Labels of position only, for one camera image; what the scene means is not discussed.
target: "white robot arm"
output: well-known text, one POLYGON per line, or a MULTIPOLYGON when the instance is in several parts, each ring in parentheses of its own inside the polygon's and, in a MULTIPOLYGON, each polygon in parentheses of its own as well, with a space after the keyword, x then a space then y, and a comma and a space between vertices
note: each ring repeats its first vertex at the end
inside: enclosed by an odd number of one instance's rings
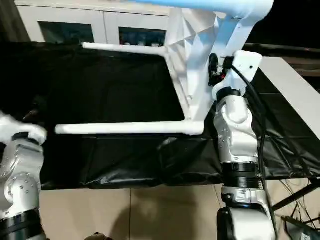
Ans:
POLYGON ((0 166, 0 239, 46 239, 39 214, 46 138, 42 127, 0 112, 0 142, 6 144, 0 166))

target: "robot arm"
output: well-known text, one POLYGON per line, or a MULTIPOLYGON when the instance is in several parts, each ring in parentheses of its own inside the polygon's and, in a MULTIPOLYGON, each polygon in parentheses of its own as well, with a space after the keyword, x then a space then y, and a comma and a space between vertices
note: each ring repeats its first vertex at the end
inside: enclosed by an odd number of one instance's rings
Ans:
MULTIPOLYGON (((237 67, 252 81, 260 58, 257 53, 238 51, 229 64, 239 65, 237 67), (241 58, 247 58, 247 61, 239 61, 241 58)), ((212 91, 218 102, 214 126, 223 171, 221 197, 226 204, 217 215, 218 239, 274 240, 275 229, 262 185, 263 176, 259 173, 253 115, 243 97, 246 85, 234 77, 235 72, 228 70, 212 91)))
POLYGON ((0 112, 0 141, 7 144, 0 167, 0 239, 44 240, 39 195, 46 131, 0 112))

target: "beige floor tile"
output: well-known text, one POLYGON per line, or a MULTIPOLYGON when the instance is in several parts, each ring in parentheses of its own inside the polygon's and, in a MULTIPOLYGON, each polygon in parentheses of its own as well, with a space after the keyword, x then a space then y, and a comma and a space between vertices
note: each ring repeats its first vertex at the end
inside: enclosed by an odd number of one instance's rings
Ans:
POLYGON ((226 205, 222 201, 222 198, 221 198, 222 184, 216 184, 216 185, 213 185, 213 187, 214 187, 214 190, 216 192, 216 197, 219 199, 220 207, 224 208, 226 205))
POLYGON ((83 240, 96 232, 126 240, 129 207, 130 189, 55 190, 40 195, 42 224, 51 240, 83 240))
POLYGON ((130 239, 214 240, 219 208, 211 185, 133 189, 130 239))
MULTIPOLYGON (((291 179, 287 181, 282 181, 285 184, 289 184, 289 186, 292 188, 293 192, 297 192, 298 190, 306 187, 308 185, 308 179, 291 179)), ((269 194, 271 196, 272 204, 276 204, 280 202, 281 200, 289 197, 291 193, 284 187, 284 185, 278 181, 278 180, 272 180, 268 181, 268 190, 269 194)), ((307 194, 304 198, 301 198, 299 201, 302 203, 302 205, 306 207, 307 211, 309 212, 310 217, 316 218, 319 216, 320 213, 320 204, 318 199, 320 199, 320 190, 317 189, 309 194, 307 194)), ((275 212, 276 220, 277 220, 277 228, 278 228, 278 234, 279 234, 279 240, 289 240, 290 238, 287 236, 287 234, 284 231, 284 223, 281 220, 281 216, 290 216, 296 206, 296 203, 291 203, 288 206, 279 209, 275 212)), ((308 216, 306 215, 305 211, 301 209, 301 217, 303 221, 309 220, 308 216)), ((315 222, 315 225, 317 228, 320 228, 319 221, 315 222)))

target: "black cloth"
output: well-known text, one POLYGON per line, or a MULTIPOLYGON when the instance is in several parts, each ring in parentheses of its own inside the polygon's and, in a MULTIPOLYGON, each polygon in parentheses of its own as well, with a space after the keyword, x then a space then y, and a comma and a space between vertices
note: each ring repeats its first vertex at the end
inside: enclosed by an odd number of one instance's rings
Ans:
MULTIPOLYGON (((48 130, 43 189, 222 182, 215 106, 200 136, 54 134, 57 124, 183 120, 162 57, 47 43, 0 45, 0 53, 0 109, 48 130)), ((253 85, 267 107, 267 179, 319 176, 319 139, 260 70, 253 85)))

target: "power cord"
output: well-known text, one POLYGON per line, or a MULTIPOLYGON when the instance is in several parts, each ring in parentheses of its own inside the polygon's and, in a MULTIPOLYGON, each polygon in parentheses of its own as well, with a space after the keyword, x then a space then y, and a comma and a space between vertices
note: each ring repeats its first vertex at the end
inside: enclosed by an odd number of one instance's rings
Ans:
POLYGON ((260 115, 261 119, 261 139, 260 139, 260 147, 258 149, 258 162, 259 162, 259 171, 261 173, 261 183, 262 183, 262 188, 265 191, 266 194, 266 200, 267 204, 269 207, 270 215, 271 215, 271 220, 274 228, 274 233, 276 236, 276 239, 278 239, 278 231, 277 231, 277 223, 276 223, 276 218, 275 218, 275 212, 273 210, 273 206, 271 203, 271 197, 267 188, 267 183, 266 183, 266 173, 265 173, 265 162, 264 162, 264 146, 265 146, 265 139, 266 139, 266 132, 267 132, 267 124, 266 124, 266 108, 265 105, 263 104, 259 94, 255 90, 254 86, 248 81, 248 79, 232 64, 229 65, 230 68, 235 71, 239 75, 239 77, 244 81, 244 83, 248 87, 248 92, 249 94, 253 97, 254 101, 257 104, 257 109, 256 114, 260 115))

